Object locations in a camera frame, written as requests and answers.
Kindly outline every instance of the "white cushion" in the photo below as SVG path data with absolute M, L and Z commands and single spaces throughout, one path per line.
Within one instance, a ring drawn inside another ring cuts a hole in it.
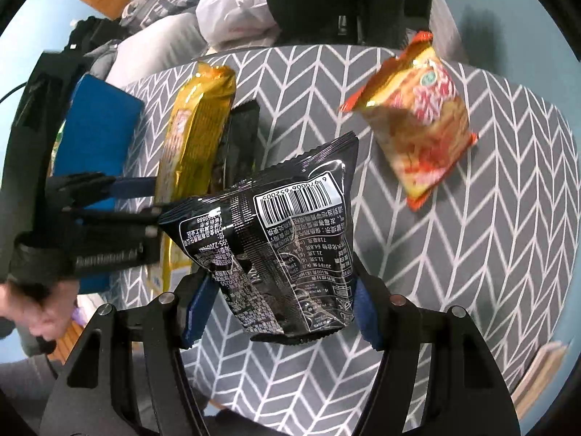
M 148 75 L 187 64 L 201 56 L 206 46 L 195 14 L 168 16 L 120 43 L 105 81 L 122 88 Z

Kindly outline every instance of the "white label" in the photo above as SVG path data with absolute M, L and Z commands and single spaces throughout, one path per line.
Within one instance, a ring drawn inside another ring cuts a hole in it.
M 269 228 L 293 216 L 342 205 L 342 196 L 329 172 L 308 182 L 293 183 L 255 196 L 256 211 Z

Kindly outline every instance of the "wooden floor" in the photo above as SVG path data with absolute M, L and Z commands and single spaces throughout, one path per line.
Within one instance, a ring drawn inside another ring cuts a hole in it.
M 66 334 L 56 341 L 56 349 L 48 358 L 50 360 L 60 360 L 63 364 L 69 358 L 78 337 L 82 333 L 82 328 L 74 321 L 71 321 Z

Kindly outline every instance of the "white plastic bag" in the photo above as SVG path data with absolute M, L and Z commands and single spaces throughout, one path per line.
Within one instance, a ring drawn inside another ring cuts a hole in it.
M 196 16 L 210 46 L 257 36 L 276 25 L 266 0 L 200 0 Z

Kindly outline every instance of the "gray herringbone tablecloth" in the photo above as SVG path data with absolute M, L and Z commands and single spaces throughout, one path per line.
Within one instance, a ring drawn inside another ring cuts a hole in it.
M 261 106 L 257 165 L 293 157 L 353 130 L 359 159 L 351 191 L 355 250 L 370 273 L 425 308 L 466 307 L 513 389 L 546 343 L 571 279 L 579 225 L 577 149 L 559 110 L 526 88 L 447 64 L 478 145 L 419 212 L 406 206 L 373 134 L 337 108 L 390 57 L 386 49 L 297 46 L 216 56 L 237 72 L 236 102 Z M 145 104 L 126 175 L 155 175 L 168 118 L 194 64 L 127 88 Z M 149 199 L 128 201 L 137 210 Z M 125 306 L 146 303 L 145 271 L 119 274 Z M 406 429 L 419 423 L 428 380 L 423 350 Z M 348 436 L 381 354 L 355 326 L 303 346 L 251 343 L 222 296 L 202 340 L 184 353 L 193 383 L 218 402 L 295 436 Z

